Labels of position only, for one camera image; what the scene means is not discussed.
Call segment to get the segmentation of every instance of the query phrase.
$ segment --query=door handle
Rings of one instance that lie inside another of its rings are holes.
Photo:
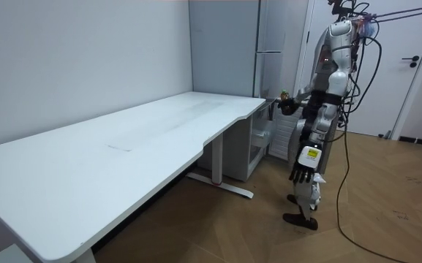
[[[420,56],[413,56],[412,58],[403,58],[402,60],[412,60],[414,62],[418,61],[419,59],[421,59]]]

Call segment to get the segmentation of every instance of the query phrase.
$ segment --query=black cable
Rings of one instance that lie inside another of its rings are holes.
[[[414,11],[420,11],[420,10],[422,10],[422,7],[414,8],[414,9],[407,9],[407,10],[402,10],[402,11],[397,11],[397,12],[389,12],[389,13],[386,13],[386,14],[383,14],[383,15],[377,15],[375,17],[376,18],[382,18],[382,17],[389,16],[389,15],[398,15],[398,14],[404,14],[406,12],[414,12]]]
[[[358,65],[357,76],[355,76],[355,80],[354,80],[354,79],[352,79],[352,76],[351,76],[351,75],[349,75],[350,79],[352,80],[352,82],[354,83],[354,85],[356,85],[356,86],[357,86],[358,90],[360,90],[360,88],[358,87],[357,82],[358,82],[358,78],[360,77],[360,72],[361,72],[361,70],[362,70],[362,65],[363,65],[363,58],[364,58],[364,56],[365,56],[366,39],[369,39],[369,37],[363,37],[363,38],[362,38],[362,40],[361,40],[361,41],[362,41],[362,53],[361,53],[361,58],[360,58],[360,62],[359,62],[359,65]],[[380,59],[381,59],[381,55],[382,55],[382,53],[381,53],[381,44],[380,44],[377,40],[375,40],[375,42],[378,44],[378,48],[380,49],[380,53],[378,54],[378,61],[380,61]],[[342,106],[342,112],[343,112],[343,113],[344,113],[344,115],[345,115],[345,120],[344,120],[344,122],[345,122],[344,132],[341,134],[341,136],[339,136],[339,137],[338,137],[338,138],[336,138],[335,140],[332,140],[332,142],[334,142],[334,141],[339,140],[339,139],[340,139],[340,138],[342,138],[342,137],[344,138],[345,157],[346,157],[346,161],[347,161],[347,170],[346,170],[346,173],[345,173],[344,178],[342,179],[341,185],[339,186],[339,190],[337,191],[337,197],[336,197],[336,217],[337,217],[337,228],[339,229],[339,231],[341,232],[341,234],[342,234],[342,235],[343,235],[343,236],[344,236],[347,240],[349,240],[349,241],[350,241],[353,245],[356,245],[356,246],[358,246],[359,248],[362,248],[362,249],[364,249],[365,251],[368,251],[368,252],[370,252],[370,253],[372,253],[372,254],[375,254],[375,255],[377,255],[377,256],[380,256],[380,257],[382,257],[382,258],[389,259],[389,260],[394,261],[394,262],[407,263],[407,262],[404,262],[404,261],[401,261],[401,260],[398,260],[398,259],[393,259],[393,258],[391,258],[391,257],[389,257],[389,256],[382,255],[382,254],[380,254],[380,253],[378,253],[378,252],[375,252],[375,251],[372,251],[372,250],[370,250],[370,249],[368,249],[368,248],[365,248],[364,246],[362,246],[362,245],[360,245],[360,244],[356,243],[354,240],[351,240],[351,239],[350,239],[350,237],[348,237],[348,236],[344,233],[344,231],[342,230],[342,228],[341,228],[341,223],[340,223],[340,219],[339,219],[339,217],[340,217],[340,213],[339,213],[339,196],[340,196],[340,194],[341,194],[342,186],[344,186],[344,183],[345,183],[345,181],[346,181],[346,179],[347,179],[347,176],[349,175],[349,171],[350,171],[349,150],[348,150],[348,146],[347,146],[347,125],[348,125],[348,123],[349,123],[349,115],[350,115],[350,113],[351,113],[351,112],[353,112],[353,111],[355,111],[355,110],[351,111],[351,109],[352,109],[352,100],[353,100],[353,97],[352,97],[352,98],[350,98],[349,110],[348,110],[347,112],[345,112],[345,111],[344,111],[345,100],[346,100],[346,99],[344,99],[344,105]]]
[[[399,20],[399,19],[402,19],[402,18],[411,18],[411,17],[414,17],[414,16],[416,16],[416,15],[422,15],[422,12],[417,13],[417,14],[413,14],[413,15],[405,15],[405,16],[398,17],[398,18],[390,18],[390,19],[380,20],[380,21],[378,21],[378,23],[383,23],[383,22],[388,22],[388,21]]]
[[[366,5],[366,7],[364,7],[363,9],[362,9],[362,11],[360,11],[360,13],[363,13],[363,12],[365,12],[365,10],[367,9],[367,8],[369,8],[370,7],[370,3],[367,3],[367,2],[361,2],[360,4],[357,4],[355,7],[354,7],[354,11],[357,9],[357,7],[359,7],[359,6],[361,6],[361,5]]]
[[[348,236],[344,233],[344,231],[342,230],[342,228],[341,228],[341,223],[340,223],[340,220],[339,220],[339,215],[340,215],[340,213],[339,213],[339,196],[341,195],[342,186],[344,186],[344,182],[346,181],[347,176],[349,175],[349,171],[350,171],[349,150],[348,150],[348,147],[347,147],[347,125],[346,125],[346,126],[345,126],[345,128],[344,128],[344,148],[345,148],[345,158],[346,158],[346,161],[347,161],[347,170],[346,170],[346,172],[345,172],[344,179],[342,179],[342,182],[341,182],[341,185],[340,185],[340,187],[339,187],[339,190],[337,191],[337,198],[336,198],[337,228],[339,229],[339,231],[341,232],[341,234],[342,234],[342,235],[343,235],[343,236],[344,236],[347,240],[349,240],[352,244],[354,244],[354,245],[358,246],[359,248],[362,248],[362,249],[364,249],[365,251],[368,251],[368,252],[370,252],[370,253],[372,253],[372,254],[375,254],[375,255],[380,256],[380,257],[385,258],[385,259],[389,259],[389,260],[394,261],[394,262],[407,263],[407,262],[405,262],[405,261],[402,261],[402,260],[399,260],[399,259],[393,259],[393,258],[391,258],[391,257],[389,257],[389,256],[385,256],[385,255],[382,255],[382,254],[380,254],[380,253],[378,253],[378,252],[375,252],[375,251],[373,251],[373,250],[370,250],[370,249],[368,249],[368,248],[365,248],[364,246],[362,246],[362,245],[360,245],[360,244],[356,243],[354,240],[351,240],[351,239],[350,239],[350,237],[348,237]]]
[[[351,74],[349,74],[349,79],[350,79],[350,81],[352,81],[352,83],[354,83],[354,93],[352,94],[352,96],[346,96],[345,98],[350,99],[350,98],[355,98],[355,97],[360,96],[362,94],[362,91],[360,90],[360,87],[358,86],[357,81],[355,81],[352,78]]]
[[[371,78],[371,80],[370,80],[369,84],[368,84],[368,85],[367,85],[367,87],[365,88],[365,91],[364,91],[364,93],[363,93],[362,97],[360,98],[360,101],[358,102],[357,106],[356,106],[353,110],[348,110],[348,111],[347,111],[347,114],[350,114],[350,113],[355,112],[355,111],[356,111],[356,110],[360,107],[360,105],[361,105],[361,103],[362,103],[363,99],[365,98],[366,93],[369,91],[370,87],[372,86],[372,83],[373,83],[374,79],[375,79],[375,78],[376,78],[376,76],[377,76],[378,69],[380,68],[381,57],[382,57],[382,55],[383,55],[383,47],[382,47],[382,46],[381,46],[381,44],[378,42],[378,40],[376,40],[376,39],[374,39],[374,38],[371,38],[371,37],[361,37],[361,38],[362,38],[362,39],[370,39],[370,40],[372,40],[373,42],[375,42],[375,43],[378,45],[378,50],[379,50],[379,53],[378,53],[378,61],[377,61],[377,65],[376,65],[376,67],[375,67],[375,69],[374,69],[373,76],[372,76],[372,78]]]

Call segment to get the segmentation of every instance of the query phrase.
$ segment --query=desk leg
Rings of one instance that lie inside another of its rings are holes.
[[[80,255],[73,263],[95,263],[94,254],[89,248],[84,254]]]
[[[222,149],[223,149],[224,135],[220,134],[212,141],[212,180],[202,175],[197,175],[193,172],[189,173],[187,177],[199,180],[204,183],[240,194],[246,198],[253,198],[253,193],[242,188],[231,186],[222,182]]]

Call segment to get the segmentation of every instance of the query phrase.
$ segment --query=humanoid robot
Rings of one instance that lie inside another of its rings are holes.
[[[324,182],[331,140],[348,94],[349,75],[355,68],[357,39],[356,23],[352,20],[338,19],[331,24],[315,50],[310,84],[295,97],[279,103],[284,115],[292,115],[303,107],[288,151],[289,180],[293,182],[294,195],[287,198],[299,206],[300,213],[284,214],[283,219],[288,223],[318,229],[318,222],[311,213],[320,202],[320,183]]]

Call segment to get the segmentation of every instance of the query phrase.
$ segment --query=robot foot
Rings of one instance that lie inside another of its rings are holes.
[[[298,205],[297,204],[297,199],[295,198],[295,196],[293,194],[288,194],[287,195],[287,200],[289,200],[291,203]],[[315,206],[314,209],[310,208],[311,211],[316,211],[318,210],[318,206]]]
[[[295,196],[293,194],[289,194],[287,195],[287,200],[289,200],[291,203],[298,205],[297,204],[297,199],[295,198]]]
[[[318,221],[316,221],[316,219],[314,218],[310,218],[310,220],[307,221],[304,215],[302,214],[288,214],[288,213],[285,213],[282,216],[282,218],[284,219],[284,221],[286,221],[289,224],[305,227],[307,229],[311,229],[314,231],[318,230]]]

